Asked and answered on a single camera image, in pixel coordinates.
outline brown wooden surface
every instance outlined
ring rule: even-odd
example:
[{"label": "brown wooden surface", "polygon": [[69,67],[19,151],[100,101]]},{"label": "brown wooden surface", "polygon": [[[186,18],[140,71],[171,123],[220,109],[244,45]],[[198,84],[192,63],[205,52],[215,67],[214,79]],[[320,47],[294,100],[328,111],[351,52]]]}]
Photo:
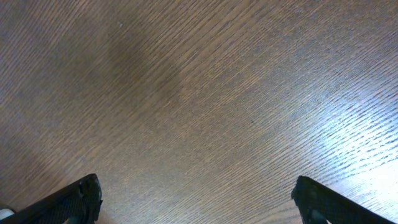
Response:
[{"label": "brown wooden surface", "polygon": [[398,222],[397,1],[0,1],[0,201],[98,174],[102,223]]}]

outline wood grain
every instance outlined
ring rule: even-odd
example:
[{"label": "wood grain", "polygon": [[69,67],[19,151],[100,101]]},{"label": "wood grain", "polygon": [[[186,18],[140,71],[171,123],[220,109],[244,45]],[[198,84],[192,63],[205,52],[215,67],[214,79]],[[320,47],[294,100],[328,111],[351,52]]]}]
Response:
[{"label": "wood grain", "polygon": [[396,1],[0,12],[1,202],[95,172],[102,223],[300,223],[308,175],[398,222]]}]

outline black object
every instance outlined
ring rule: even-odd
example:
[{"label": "black object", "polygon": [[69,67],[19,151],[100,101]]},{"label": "black object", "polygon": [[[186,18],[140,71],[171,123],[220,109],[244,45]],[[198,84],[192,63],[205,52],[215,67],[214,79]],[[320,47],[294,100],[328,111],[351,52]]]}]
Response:
[{"label": "black object", "polygon": [[292,199],[304,224],[393,223],[309,177],[298,177]]},{"label": "black object", "polygon": [[101,186],[96,174],[89,174],[39,202],[0,221],[10,223],[92,224],[100,213]]}]

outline black plastic part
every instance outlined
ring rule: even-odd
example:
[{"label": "black plastic part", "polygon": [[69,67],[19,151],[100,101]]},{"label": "black plastic part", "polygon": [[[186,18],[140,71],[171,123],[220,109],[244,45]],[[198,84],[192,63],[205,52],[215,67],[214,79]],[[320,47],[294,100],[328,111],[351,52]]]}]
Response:
[{"label": "black plastic part", "polygon": [[309,177],[298,177],[292,199],[304,224],[393,223]]},{"label": "black plastic part", "polygon": [[102,203],[101,198],[101,186],[97,175],[89,174],[20,212],[1,220],[0,224],[62,224],[69,218],[77,220],[77,223],[80,224],[92,224],[98,220]]}]

